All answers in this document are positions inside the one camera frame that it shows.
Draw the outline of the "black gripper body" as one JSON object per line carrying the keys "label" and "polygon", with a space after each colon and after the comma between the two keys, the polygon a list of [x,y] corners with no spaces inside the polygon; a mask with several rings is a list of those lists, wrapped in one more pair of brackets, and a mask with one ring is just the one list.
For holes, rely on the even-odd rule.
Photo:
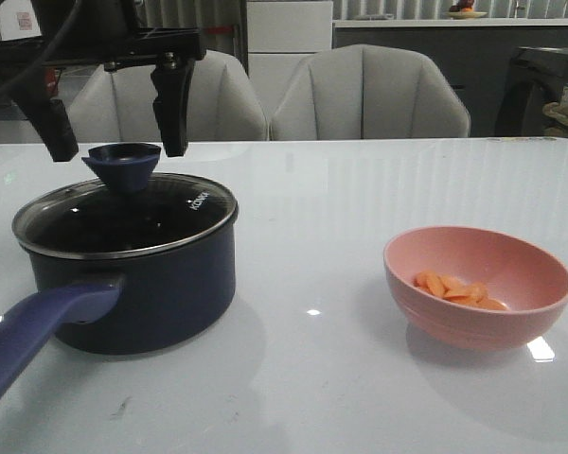
{"label": "black gripper body", "polygon": [[168,52],[200,61],[205,48],[200,31],[196,28],[139,28],[125,38],[104,43],[54,45],[44,36],[0,42],[0,68],[26,67],[50,53],[42,65],[53,67],[77,66],[112,62],[116,69],[157,64]]}

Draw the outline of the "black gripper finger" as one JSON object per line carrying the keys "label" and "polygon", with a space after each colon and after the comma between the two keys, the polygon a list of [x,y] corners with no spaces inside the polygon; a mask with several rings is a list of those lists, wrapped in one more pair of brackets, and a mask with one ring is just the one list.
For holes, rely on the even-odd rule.
{"label": "black gripper finger", "polygon": [[156,90],[152,107],[168,157],[183,156],[186,152],[187,101],[194,66],[193,58],[168,52],[151,72],[151,82]]}
{"label": "black gripper finger", "polygon": [[69,162],[79,152],[63,102],[48,93],[43,67],[33,70],[9,91],[38,133],[54,162]]}

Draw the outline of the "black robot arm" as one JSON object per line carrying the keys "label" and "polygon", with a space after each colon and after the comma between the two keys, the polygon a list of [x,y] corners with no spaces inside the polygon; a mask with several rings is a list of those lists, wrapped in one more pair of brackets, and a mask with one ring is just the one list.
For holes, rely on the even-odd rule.
{"label": "black robot arm", "polygon": [[50,97],[47,67],[100,64],[108,72],[153,65],[152,103],[167,156],[186,152],[188,91],[197,61],[205,56],[196,28],[138,24],[132,1],[35,1],[39,35],[0,41],[0,97],[15,102],[55,162],[79,151],[66,109]]}

